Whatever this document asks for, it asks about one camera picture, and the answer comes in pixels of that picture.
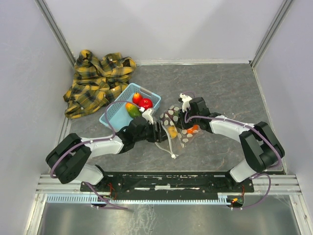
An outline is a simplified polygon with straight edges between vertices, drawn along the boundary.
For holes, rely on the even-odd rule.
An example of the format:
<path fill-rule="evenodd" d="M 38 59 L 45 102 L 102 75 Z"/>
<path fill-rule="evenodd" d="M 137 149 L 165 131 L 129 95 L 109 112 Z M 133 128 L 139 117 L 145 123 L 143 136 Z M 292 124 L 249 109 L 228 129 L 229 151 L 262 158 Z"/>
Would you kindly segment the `dark purple fake fruit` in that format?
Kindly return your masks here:
<path fill-rule="evenodd" d="M 161 120 L 164 126 L 175 126 L 178 121 L 178 117 L 178 111 L 168 110 L 161 116 Z"/>

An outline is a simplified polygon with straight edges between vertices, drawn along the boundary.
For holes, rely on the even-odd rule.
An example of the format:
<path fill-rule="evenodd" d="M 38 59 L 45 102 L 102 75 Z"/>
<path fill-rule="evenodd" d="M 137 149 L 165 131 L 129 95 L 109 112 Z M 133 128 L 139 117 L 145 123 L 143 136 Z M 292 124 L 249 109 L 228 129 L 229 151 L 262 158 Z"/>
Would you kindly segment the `clear polka dot zip bag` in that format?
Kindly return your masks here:
<path fill-rule="evenodd" d="M 203 131 L 198 125 L 184 129 L 177 126 L 179 120 L 179 107 L 177 105 L 170 106 L 164 111 L 159 118 L 161 122 L 161 130 L 165 130 L 166 140 L 161 143 L 156 142 L 155 145 L 162 151 L 167 152 L 171 158 L 175 159 L 185 152 L 190 143 L 200 135 Z"/>

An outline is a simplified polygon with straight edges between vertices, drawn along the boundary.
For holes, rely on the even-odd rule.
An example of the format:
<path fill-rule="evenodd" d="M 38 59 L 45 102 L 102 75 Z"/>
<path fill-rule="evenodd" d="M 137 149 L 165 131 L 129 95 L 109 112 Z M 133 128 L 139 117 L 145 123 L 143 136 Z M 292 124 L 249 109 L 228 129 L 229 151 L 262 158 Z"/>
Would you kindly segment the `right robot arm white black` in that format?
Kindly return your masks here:
<path fill-rule="evenodd" d="M 176 121 L 178 128 L 190 129 L 197 125 L 203 131 L 228 137 L 241 144 L 245 159 L 227 172 L 224 185 L 229 191 L 238 190 L 245 179 L 282 163 L 285 150 L 266 122 L 244 123 L 212 113 L 202 97 L 180 94 L 179 102 L 182 108 Z"/>

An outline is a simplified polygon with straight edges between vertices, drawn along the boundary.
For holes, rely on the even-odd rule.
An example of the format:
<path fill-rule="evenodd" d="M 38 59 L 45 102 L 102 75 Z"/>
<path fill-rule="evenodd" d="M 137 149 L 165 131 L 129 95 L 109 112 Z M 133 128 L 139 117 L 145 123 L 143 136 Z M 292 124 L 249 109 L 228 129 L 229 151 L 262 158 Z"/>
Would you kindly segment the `yellow orange fake fruit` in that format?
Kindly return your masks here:
<path fill-rule="evenodd" d="M 167 128 L 167 130 L 168 130 L 168 132 L 169 132 L 169 135 L 170 135 L 170 138 L 171 138 L 171 139 L 175 139 L 175 138 L 177 137 L 178 131 L 177 131 L 176 127 L 174 127 L 174 126 L 169 126 L 169 127 Z"/>

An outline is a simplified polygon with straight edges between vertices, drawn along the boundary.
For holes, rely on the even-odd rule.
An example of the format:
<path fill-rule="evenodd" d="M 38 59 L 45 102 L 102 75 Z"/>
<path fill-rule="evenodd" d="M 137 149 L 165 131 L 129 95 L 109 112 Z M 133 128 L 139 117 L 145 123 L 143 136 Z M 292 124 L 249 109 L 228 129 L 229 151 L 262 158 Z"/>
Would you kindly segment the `green orange fake mango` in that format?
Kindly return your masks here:
<path fill-rule="evenodd" d="M 128 115 L 131 118 L 135 119 L 135 118 L 141 116 L 141 112 L 140 112 L 139 108 L 136 107 L 135 105 L 131 104 L 131 103 L 126 103 L 125 108 L 126 108 Z"/>

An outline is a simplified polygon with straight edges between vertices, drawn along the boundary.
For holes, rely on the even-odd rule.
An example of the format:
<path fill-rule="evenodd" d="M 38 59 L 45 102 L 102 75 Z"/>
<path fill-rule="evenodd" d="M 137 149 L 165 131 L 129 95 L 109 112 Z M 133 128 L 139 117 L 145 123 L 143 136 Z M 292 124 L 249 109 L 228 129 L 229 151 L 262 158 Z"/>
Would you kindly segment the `orange fake orange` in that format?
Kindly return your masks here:
<path fill-rule="evenodd" d="M 193 125 L 193 127 L 187 129 L 188 134 L 195 134 L 199 132 L 200 127 L 198 125 Z"/>

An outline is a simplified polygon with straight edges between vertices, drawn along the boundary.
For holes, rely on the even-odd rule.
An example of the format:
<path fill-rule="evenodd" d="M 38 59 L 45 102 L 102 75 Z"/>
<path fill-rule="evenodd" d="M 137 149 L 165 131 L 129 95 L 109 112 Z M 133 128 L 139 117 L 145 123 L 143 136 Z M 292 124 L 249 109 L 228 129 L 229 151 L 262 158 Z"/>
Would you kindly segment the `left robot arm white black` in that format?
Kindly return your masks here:
<path fill-rule="evenodd" d="M 88 159 L 125 153 L 140 141 L 161 143 L 167 140 L 168 135 L 160 121 L 150 124 L 145 118 L 137 117 L 114 137 L 80 138 L 71 133 L 48 154 L 45 161 L 50 167 L 50 176 L 61 184 L 77 180 L 103 191 L 108 186 L 108 179 L 100 167 L 87 164 Z"/>

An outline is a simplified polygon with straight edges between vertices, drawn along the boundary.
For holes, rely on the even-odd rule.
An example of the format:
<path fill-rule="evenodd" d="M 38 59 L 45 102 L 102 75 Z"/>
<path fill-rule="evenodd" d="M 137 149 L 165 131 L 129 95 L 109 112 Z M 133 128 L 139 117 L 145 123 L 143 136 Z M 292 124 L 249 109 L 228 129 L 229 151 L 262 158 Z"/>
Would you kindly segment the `red fake apple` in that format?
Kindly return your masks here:
<path fill-rule="evenodd" d="M 150 99 L 143 98 L 139 101 L 138 106 L 143 107 L 145 110 L 147 110 L 149 108 L 153 108 L 153 103 Z"/>

